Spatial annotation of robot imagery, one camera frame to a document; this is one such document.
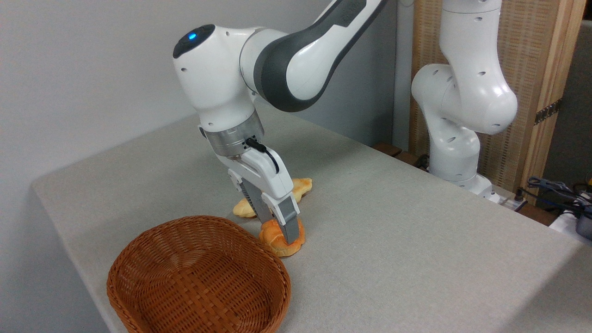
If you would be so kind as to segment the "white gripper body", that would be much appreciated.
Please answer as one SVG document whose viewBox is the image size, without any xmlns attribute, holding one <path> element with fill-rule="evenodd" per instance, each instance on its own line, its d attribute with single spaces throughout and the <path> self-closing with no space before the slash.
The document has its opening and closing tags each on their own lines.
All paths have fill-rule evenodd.
<svg viewBox="0 0 592 333">
<path fill-rule="evenodd" d="M 246 180 L 261 192 L 281 202 L 292 192 L 293 182 L 279 154 L 272 149 L 268 152 L 273 159 L 256 149 L 248 149 L 234 160 L 226 156 L 216 157 L 228 168 L 228 174 L 237 190 L 241 191 L 240 183 Z"/>
</svg>

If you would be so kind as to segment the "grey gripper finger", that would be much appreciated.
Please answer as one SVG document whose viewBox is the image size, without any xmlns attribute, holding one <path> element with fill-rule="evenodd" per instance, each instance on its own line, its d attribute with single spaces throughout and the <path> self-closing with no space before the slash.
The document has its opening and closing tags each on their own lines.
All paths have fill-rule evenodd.
<svg viewBox="0 0 592 333">
<path fill-rule="evenodd" d="M 272 211 L 277 219 L 286 243 L 288 245 L 293 244 L 300 236 L 298 226 L 298 214 L 300 213 L 300 210 L 294 195 L 287 195 L 281 202 L 276 200 L 272 205 Z"/>
<path fill-rule="evenodd" d="M 247 171 L 246 176 L 243 176 L 232 169 L 228 169 L 228 174 L 237 190 L 243 194 L 262 224 L 275 219 L 273 211 L 262 198 L 262 190 L 257 187 L 257 185 L 263 184 L 262 177 L 259 173 Z"/>
</svg>

